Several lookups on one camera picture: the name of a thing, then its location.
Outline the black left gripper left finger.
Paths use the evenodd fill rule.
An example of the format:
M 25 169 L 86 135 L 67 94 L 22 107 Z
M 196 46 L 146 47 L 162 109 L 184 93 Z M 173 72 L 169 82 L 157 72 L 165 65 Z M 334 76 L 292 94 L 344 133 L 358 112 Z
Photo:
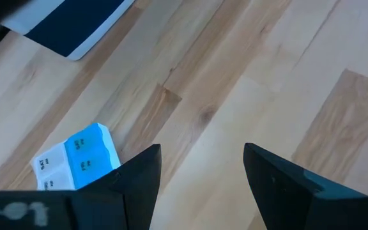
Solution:
M 72 230 L 150 230 L 162 168 L 161 145 L 77 190 Z

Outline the blue white weekly pill organizer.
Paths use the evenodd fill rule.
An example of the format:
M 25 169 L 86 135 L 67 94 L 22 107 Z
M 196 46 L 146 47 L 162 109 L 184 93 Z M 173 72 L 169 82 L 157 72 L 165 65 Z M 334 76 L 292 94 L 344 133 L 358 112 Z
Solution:
M 31 161 L 38 190 L 77 190 L 120 165 L 109 129 L 93 123 Z

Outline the navy white striped fabric basket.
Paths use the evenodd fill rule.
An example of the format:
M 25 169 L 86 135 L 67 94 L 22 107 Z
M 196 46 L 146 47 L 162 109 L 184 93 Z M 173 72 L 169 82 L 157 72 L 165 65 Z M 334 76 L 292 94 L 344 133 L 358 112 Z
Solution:
M 82 58 L 135 0 L 30 0 L 2 21 L 72 61 Z

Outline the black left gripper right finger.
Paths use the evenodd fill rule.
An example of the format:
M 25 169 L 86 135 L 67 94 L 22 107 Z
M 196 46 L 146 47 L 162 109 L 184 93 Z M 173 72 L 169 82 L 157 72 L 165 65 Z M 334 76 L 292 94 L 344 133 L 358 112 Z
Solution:
M 368 230 L 368 195 L 253 143 L 243 164 L 267 230 Z

